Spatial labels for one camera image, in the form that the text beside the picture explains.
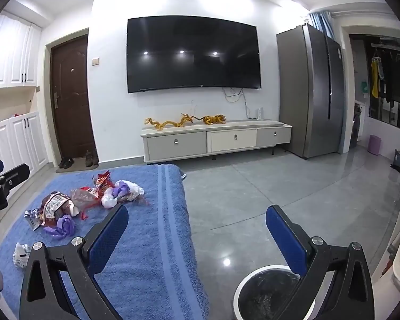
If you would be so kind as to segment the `white tissue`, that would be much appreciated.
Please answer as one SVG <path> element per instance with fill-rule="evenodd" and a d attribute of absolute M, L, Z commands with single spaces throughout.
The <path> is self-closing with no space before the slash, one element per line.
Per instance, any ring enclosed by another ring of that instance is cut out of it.
<path fill-rule="evenodd" d="M 17 243 L 13 252 L 13 264 L 21 269 L 25 269 L 28 264 L 31 247 L 28 244 Z"/>

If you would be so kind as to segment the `red white snack bag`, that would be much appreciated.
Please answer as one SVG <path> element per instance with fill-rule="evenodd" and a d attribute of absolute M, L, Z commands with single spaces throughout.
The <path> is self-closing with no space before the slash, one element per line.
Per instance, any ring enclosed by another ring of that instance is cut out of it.
<path fill-rule="evenodd" d="M 111 173 L 106 170 L 103 173 L 99 173 L 97 174 L 94 178 L 94 190 L 95 190 L 95 194 L 97 195 L 98 199 L 101 199 L 106 190 L 108 190 L 109 188 L 113 188 L 114 187 L 114 183 L 111 179 Z"/>

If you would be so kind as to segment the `clear plastic wrapper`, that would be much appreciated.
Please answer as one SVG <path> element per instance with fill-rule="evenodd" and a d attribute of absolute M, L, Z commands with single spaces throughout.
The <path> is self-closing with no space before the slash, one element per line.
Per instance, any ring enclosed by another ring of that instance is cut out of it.
<path fill-rule="evenodd" d="M 90 208 L 95 207 L 100 203 L 96 191 L 88 187 L 72 189 L 70 198 L 78 209 L 82 220 L 88 218 L 87 212 Z"/>

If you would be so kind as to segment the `white rimmed trash bin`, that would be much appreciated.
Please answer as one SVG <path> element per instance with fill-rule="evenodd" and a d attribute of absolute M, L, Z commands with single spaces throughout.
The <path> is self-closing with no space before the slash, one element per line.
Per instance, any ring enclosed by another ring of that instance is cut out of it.
<path fill-rule="evenodd" d="M 237 286 L 234 319 L 277 319 L 278 313 L 301 284 L 301 277 L 285 265 L 254 270 Z"/>

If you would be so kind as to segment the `white lower cabinets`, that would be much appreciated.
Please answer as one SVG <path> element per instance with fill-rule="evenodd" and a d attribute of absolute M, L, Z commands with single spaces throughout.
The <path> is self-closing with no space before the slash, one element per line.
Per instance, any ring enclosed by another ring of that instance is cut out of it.
<path fill-rule="evenodd" d="M 0 160 L 3 172 L 27 164 L 29 177 L 48 163 L 37 111 L 0 121 Z"/>

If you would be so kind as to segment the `black shoes pair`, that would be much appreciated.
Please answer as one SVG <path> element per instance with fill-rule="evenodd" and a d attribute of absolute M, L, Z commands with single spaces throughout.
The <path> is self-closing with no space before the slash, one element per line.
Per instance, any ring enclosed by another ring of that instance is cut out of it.
<path fill-rule="evenodd" d="M 62 160 L 59 163 L 58 167 L 60 169 L 68 169 L 73 165 L 73 163 L 74 163 L 73 158 L 62 158 Z"/>

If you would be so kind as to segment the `blue fluffy rug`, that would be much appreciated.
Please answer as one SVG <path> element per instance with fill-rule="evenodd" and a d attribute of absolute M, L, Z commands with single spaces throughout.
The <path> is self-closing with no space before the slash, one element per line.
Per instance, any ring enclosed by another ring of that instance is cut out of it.
<path fill-rule="evenodd" d="M 98 171 L 56 175 L 40 185 L 0 245 L 2 298 L 18 319 L 24 270 L 13 263 L 16 243 L 47 247 L 67 244 L 39 228 L 33 231 L 25 210 L 40 208 L 53 191 L 93 186 Z M 127 180 L 144 189 L 145 200 L 129 202 L 129 224 L 103 271 L 95 280 L 122 319 L 208 319 L 209 300 L 197 272 L 196 254 L 181 171 L 175 165 L 112 168 L 113 182 Z"/>

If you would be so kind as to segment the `brown shoes pair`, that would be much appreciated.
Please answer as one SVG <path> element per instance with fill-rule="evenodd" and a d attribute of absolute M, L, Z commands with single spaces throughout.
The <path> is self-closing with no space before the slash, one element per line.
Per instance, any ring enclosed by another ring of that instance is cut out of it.
<path fill-rule="evenodd" d="M 97 157 L 95 156 L 94 153 L 92 153 L 91 151 L 86 151 L 85 154 L 85 165 L 87 168 L 92 168 L 94 166 L 98 166 L 99 161 L 97 159 Z"/>

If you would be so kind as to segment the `white purple plastic bag bundle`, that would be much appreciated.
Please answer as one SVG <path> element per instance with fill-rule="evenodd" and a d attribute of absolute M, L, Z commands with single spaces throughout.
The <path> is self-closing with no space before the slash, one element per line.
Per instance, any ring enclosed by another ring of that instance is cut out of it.
<path fill-rule="evenodd" d="M 116 184 L 105 189 L 101 204 L 105 209 L 111 209 L 118 204 L 141 200 L 144 195 L 144 189 L 138 184 L 126 180 L 118 180 Z"/>

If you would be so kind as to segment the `grey small bin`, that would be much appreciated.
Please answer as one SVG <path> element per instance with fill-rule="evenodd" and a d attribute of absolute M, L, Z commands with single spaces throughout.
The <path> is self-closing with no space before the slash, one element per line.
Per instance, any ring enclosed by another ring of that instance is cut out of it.
<path fill-rule="evenodd" d="M 394 155 L 392 165 L 400 168 L 400 150 L 399 149 L 395 149 L 395 155 Z"/>

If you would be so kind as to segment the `golden tiger figurine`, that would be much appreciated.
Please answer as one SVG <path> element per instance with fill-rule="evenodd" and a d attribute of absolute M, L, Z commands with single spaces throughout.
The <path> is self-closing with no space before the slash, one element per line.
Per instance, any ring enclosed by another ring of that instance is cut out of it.
<path fill-rule="evenodd" d="M 216 116 L 203 116 L 201 118 L 191 116 L 191 118 L 197 121 L 202 121 L 206 125 L 226 123 L 226 117 L 222 114 L 217 114 Z"/>

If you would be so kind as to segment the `golden dragon figurine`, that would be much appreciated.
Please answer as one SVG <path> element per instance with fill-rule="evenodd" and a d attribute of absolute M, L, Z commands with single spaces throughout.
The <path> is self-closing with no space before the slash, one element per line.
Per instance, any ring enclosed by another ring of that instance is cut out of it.
<path fill-rule="evenodd" d="M 163 122 L 159 122 L 156 120 L 153 120 L 153 118 L 146 118 L 144 120 L 145 125 L 152 125 L 153 128 L 156 130 L 163 130 L 166 126 L 173 126 L 176 128 L 182 128 L 184 127 L 187 123 L 193 123 L 194 122 L 194 117 L 188 115 L 187 113 L 183 113 L 181 115 L 181 118 L 179 121 L 171 121 L 171 120 L 166 120 Z"/>

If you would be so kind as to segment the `yellow hanging clothes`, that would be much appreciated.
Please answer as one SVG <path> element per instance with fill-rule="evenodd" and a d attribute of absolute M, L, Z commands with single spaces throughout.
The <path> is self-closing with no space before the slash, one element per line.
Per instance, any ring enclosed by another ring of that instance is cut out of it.
<path fill-rule="evenodd" d="M 379 81 L 380 81 L 379 64 L 380 64 L 380 58 L 374 57 L 371 63 L 371 73 L 372 73 L 371 95 L 376 99 L 379 98 Z"/>

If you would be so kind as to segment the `grey double door refrigerator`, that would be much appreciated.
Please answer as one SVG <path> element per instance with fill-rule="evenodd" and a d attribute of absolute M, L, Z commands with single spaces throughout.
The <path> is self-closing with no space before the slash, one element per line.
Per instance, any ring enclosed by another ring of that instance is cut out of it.
<path fill-rule="evenodd" d="M 279 120 L 292 126 L 288 150 L 309 159 L 339 150 L 345 104 L 340 45 L 304 24 L 277 34 Z"/>

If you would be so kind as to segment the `blue window curtain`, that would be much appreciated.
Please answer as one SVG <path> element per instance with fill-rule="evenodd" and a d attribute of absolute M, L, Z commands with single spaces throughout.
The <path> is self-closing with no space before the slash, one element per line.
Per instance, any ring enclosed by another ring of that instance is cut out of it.
<path fill-rule="evenodd" d="M 319 12 L 312 12 L 309 14 L 311 25 L 317 30 L 326 34 L 329 38 L 335 39 L 334 30 L 332 26 L 331 12 L 324 10 Z"/>

